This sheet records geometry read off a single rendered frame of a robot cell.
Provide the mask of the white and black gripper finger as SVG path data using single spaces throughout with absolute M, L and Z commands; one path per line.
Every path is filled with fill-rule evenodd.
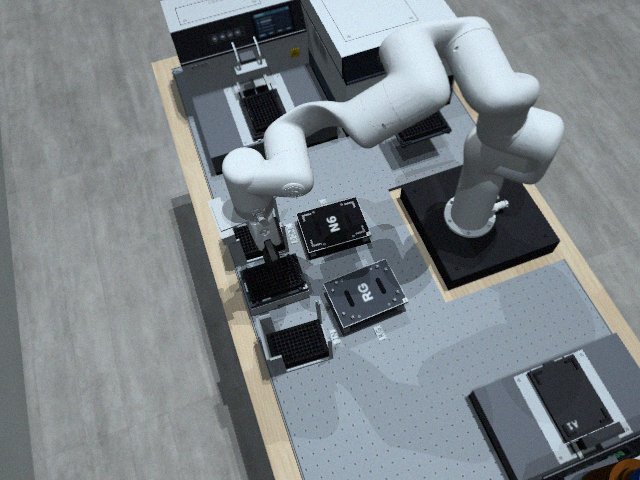
M 265 240 L 265 247 L 262 250 L 263 251 L 263 258 L 265 261 L 265 265 L 266 266 L 273 266 L 276 265 L 278 262 L 280 262 L 280 257 L 279 257 L 279 252 L 276 249 L 276 246 L 274 244 L 272 244 L 271 240 Z M 268 250 L 268 253 L 266 254 L 265 249 Z

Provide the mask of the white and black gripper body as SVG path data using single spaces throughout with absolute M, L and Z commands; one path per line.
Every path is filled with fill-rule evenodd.
M 274 205 L 273 205 L 274 208 Z M 279 236 L 279 232 L 277 229 L 277 225 L 273 216 L 273 208 L 271 212 L 267 215 L 266 222 L 260 224 L 259 221 L 249 221 L 247 222 L 247 227 L 260 251 L 262 251 L 265 247 L 264 241 L 270 239 L 272 244 L 278 246 L 281 244 L 281 239 Z

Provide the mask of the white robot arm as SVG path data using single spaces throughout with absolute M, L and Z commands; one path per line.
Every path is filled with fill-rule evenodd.
M 341 127 L 369 149 L 441 110 L 450 84 L 440 58 L 478 113 L 464 143 L 455 196 L 444 209 L 447 226 L 466 238 L 487 234 L 495 212 L 509 205 L 495 203 L 504 178 L 532 185 L 545 175 L 562 142 L 563 120 L 532 107 L 537 79 L 515 74 L 486 20 L 461 17 L 401 28 L 383 40 L 379 57 L 387 77 L 353 99 L 305 103 L 275 120 L 263 138 L 266 160 L 246 147 L 225 157 L 231 199 L 207 201 L 224 246 L 237 241 L 233 227 L 266 222 L 273 196 L 296 198 L 312 190 L 305 139 L 313 133 Z

